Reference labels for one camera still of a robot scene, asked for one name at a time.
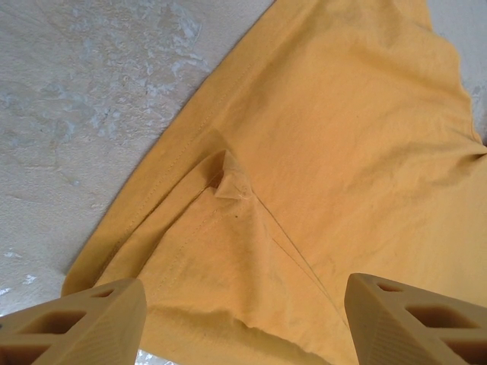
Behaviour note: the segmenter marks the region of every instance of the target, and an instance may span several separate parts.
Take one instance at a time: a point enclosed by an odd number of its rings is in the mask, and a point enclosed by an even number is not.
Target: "rectangular hole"
[[[443,340],[455,354],[471,365],[487,365],[487,340]]]
[[[31,365],[49,346],[0,346],[0,365]]]
[[[113,289],[109,289],[109,290],[105,290],[105,291],[102,291],[98,294],[93,294],[91,297],[92,298],[106,298],[108,297],[111,293],[113,293]]]
[[[408,306],[406,310],[433,329],[477,329],[479,326],[446,306]]]
[[[383,291],[397,291],[397,292],[403,291],[403,289],[385,283],[377,283],[377,286]]]
[[[47,313],[32,321],[32,323],[23,328],[20,333],[50,333],[61,335],[69,331],[85,315],[85,312]]]

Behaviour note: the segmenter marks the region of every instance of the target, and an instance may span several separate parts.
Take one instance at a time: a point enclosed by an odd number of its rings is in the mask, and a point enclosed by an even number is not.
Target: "mustard yellow cloth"
[[[64,294],[137,277],[184,365],[353,364],[362,271],[487,305],[487,150],[421,0],[278,0],[130,177]]]

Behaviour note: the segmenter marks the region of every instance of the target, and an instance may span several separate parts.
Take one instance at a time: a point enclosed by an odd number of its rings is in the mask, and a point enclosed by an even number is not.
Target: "fabric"
[[[64,294],[140,278],[181,364],[356,363],[366,272],[487,304],[487,150],[423,1],[278,0],[130,177]]]

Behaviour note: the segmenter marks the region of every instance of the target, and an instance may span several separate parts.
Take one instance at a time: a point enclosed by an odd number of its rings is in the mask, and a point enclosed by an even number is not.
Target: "stitched seam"
[[[244,208],[245,208],[245,203],[247,203],[248,201],[240,201],[241,202],[241,205],[240,207],[234,211],[234,210],[231,210],[229,211],[228,213],[226,214],[222,214],[217,220],[213,221],[211,224],[209,224],[206,229],[204,231],[202,231],[202,233],[206,232],[208,229],[210,229],[212,226],[214,226],[215,224],[217,224],[218,222],[220,222],[222,219],[228,217],[229,215],[232,215],[232,214],[235,214],[235,213],[240,213]],[[231,205],[233,205],[234,202],[226,205],[224,208],[227,208],[227,207],[230,207]],[[191,235],[184,241],[184,243],[182,243],[179,247],[179,249],[177,250],[177,253],[174,257],[174,260],[171,262],[170,264],[170,267],[169,267],[169,270],[167,271],[166,275],[163,277],[162,281],[159,283],[158,285],[158,288],[156,289],[156,294],[159,293],[159,291],[161,290],[161,287],[162,285],[164,285],[164,283],[166,282],[166,280],[168,279],[168,276],[172,273],[172,271],[174,270],[174,266],[176,265],[176,263],[180,260],[180,257],[183,253],[183,250],[186,248],[188,242],[202,229],[202,227],[204,226],[204,224],[213,216],[215,215],[217,212],[219,211],[218,208],[216,208],[207,218],[205,218],[201,224],[195,228],[195,230],[191,233]],[[169,291],[173,286],[174,284],[176,283],[176,280],[177,278],[173,275],[173,279],[171,280],[169,286],[166,288],[167,291]]]
[[[320,280],[320,278],[318,277],[318,275],[314,272],[314,270],[311,268],[311,265],[310,263],[305,259],[305,257],[303,256],[303,254],[301,253],[301,251],[298,249],[298,247],[294,244],[293,240],[291,240],[291,237],[286,233],[286,231],[284,230],[284,228],[282,227],[282,225],[277,221],[277,219],[275,219],[274,217],[274,214],[271,213],[271,211],[266,207],[266,205],[264,204],[264,202],[262,200],[260,200],[259,196],[257,196],[257,194],[255,194],[256,198],[259,200],[260,204],[262,204],[262,206],[267,210],[267,212],[270,214],[270,216],[272,217],[272,219],[276,222],[276,224],[279,226],[279,228],[281,229],[281,231],[283,232],[283,234],[286,236],[286,238],[289,240],[289,242],[291,243],[291,245],[294,247],[294,249],[296,250],[296,252],[299,254],[299,256],[303,259],[304,263],[306,264],[306,266],[310,269],[310,271],[313,273],[313,276],[317,279],[317,281],[320,283],[321,287],[323,288],[323,294],[326,296],[326,298],[329,300],[329,302],[332,304],[333,308],[335,309],[335,311],[338,313],[339,315],[339,318],[342,320],[343,324],[345,325],[346,328],[348,328],[348,324],[347,322],[342,318],[342,315],[340,314],[340,311],[338,309],[338,307],[336,306],[335,302],[333,301],[332,297],[329,295],[328,293],[328,290],[326,289],[325,285],[323,284],[323,282]]]
[[[285,26],[288,25],[288,23],[291,21],[291,19],[289,19],[288,21],[286,21],[278,30],[276,30],[274,32],[274,34],[269,38],[269,42],[267,44],[270,44],[272,43],[272,41],[275,41],[275,35],[276,34],[279,34],[280,31],[282,29],[285,28]],[[268,53],[268,54],[272,54],[277,48],[278,48],[279,44],[275,47],[272,48],[272,50]],[[107,268],[107,266],[109,265],[110,261],[112,261],[113,257],[115,256],[115,254],[118,252],[118,250],[120,249],[120,247],[123,245],[123,243],[126,241],[126,238],[125,236],[130,232],[130,229],[133,227],[135,221],[137,220],[137,218],[139,217],[142,209],[147,205],[149,199],[152,197],[152,195],[154,194],[154,192],[156,191],[156,189],[159,187],[159,185],[164,181],[164,179],[166,178],[166,176],[169,174],[169,172],[173,169],[173,167],[176,165],[177,161],[179,161],[179,159],[184,155],[184,153],[186,152],[186,150],[188,149],[188,147],[195,141],[195,139],[198,137],[198,133],[199,131],[205,126],[205,124],[207,123],[207,121],[215,114],[218,106],[223,103],[223,101],[227,98],[227,96],[229,95],[229,93],[231,91],[234,90],[235,88],[235,85],[239,84],[239,81],[245,76],[245,74],[250,70],[250,68],[255,65],[258,61],[260,61],[260,59],[262,58],[263,56],[259,56],[257,57],[253,62],[251,62],[243,71],[242,73],[240,74],[240,76],[235,80],[235,82],[228,88],[228,90],[221,96],[221,98],[218,100],[218,102],[215,104],[214,108],[212,109],[212,111],[206,116],[206,118],[202,121],[202,123],[199,125],[198,129],[196,130],[196,133],[194,134],[194,136],[186,143],[186,145],[184,146],[183,150],[180,152],[180,154],[176,157],[176,159],[171,163],[171,165],[167,168],[167,170],[165,171],[164,175],[156,182],[154,188],[149,192],[147,198],[142,202],[142,205],[140,206],[140,208],[137,210],[137,212],[134,214],[134,218],[132,219],[132,221],[130,222],[129,226],[124,230],[123,232],[123,235],[122,235],[122,238],[120,240],[118,240],[115,244],[115,246],[111,249],[110,251],[110,254],[107,256],[107,258],[105,259],[103,265],[101,266],[100,270],[98,270],[97,274],[95,275],[95,279],[91,280],[91,286],[94,285],[94,283],[96,283],[101,275],[103,274],[103,272],[105,271],[105,269]]]
[[[202,188],[200,189],[196,194],[195,196],[191,199],[191,201],[189,202],[189,204],[183,209],[183,211],[178,214],[177,216],[177,219],[172,223],[170,224],[169,228],[166,230],[166,232],[172,227],[173,224],[175,224],[180,218],[181,218],[181,215],[183,215],[185,213],[185,210],[187,208],[189,208],[191,205],[193,205],[196,200],[198,200],[199,196],[209,187],[211,186],[211,184],[215,181],[215,179],[222,173],[222,170],[218,171],[215,175],[213,175],[213,177],[208,181],[208,183]],[[142,268],[145,266],[145,264],[147,263],[147,261],[151,258],[152,254],[154,253],[154,251],[156,250],[156,248],[159,246],[159,242],[162,240],[162,238],[164,237],[166,233],[163,233],[161,238],[159,238],[158,240],[156,240],[156,244],[154,245],[154,247],[152,247],[152,251],[151,253],[149,253],[147,255],[147,258],[145,259],[145,261],[140,265],[140,267],[138,268],[138,274],[140,274],[140,272],[142,271]]]

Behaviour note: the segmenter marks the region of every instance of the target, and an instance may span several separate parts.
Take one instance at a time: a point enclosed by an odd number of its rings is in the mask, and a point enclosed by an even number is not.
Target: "t-shirt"
[[[189,100],[64,294],[142,280],[182,365],[357,363],[353,272],[487,305],[487,150],[422,0],[277,0]]]

